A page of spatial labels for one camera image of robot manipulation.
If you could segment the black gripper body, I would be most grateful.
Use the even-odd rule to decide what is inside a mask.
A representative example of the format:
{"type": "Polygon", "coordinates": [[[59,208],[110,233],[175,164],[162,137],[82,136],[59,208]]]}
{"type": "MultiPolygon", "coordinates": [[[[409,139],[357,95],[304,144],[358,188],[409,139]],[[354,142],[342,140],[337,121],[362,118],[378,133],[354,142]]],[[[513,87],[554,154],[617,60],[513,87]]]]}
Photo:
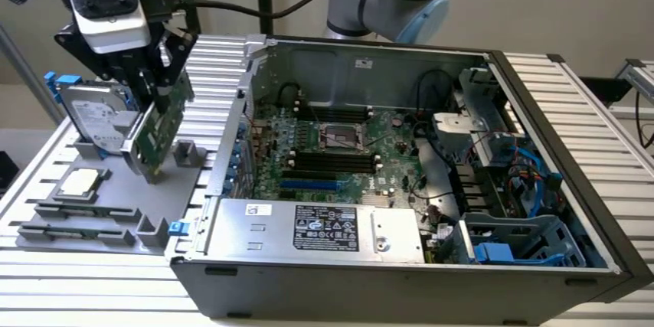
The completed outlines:
{"type": "Polygon", "coordinates": [[[186,65],[199,33],[170,23],[180,8],[182,0],[142,0],[132,13],[95,19],[72,10],[72,22],[55,35],[55,42],[102,82],[130,88],[128,74],[140,68],[152,98],[156,87],[164,86],[192,98],[186,65]]]}

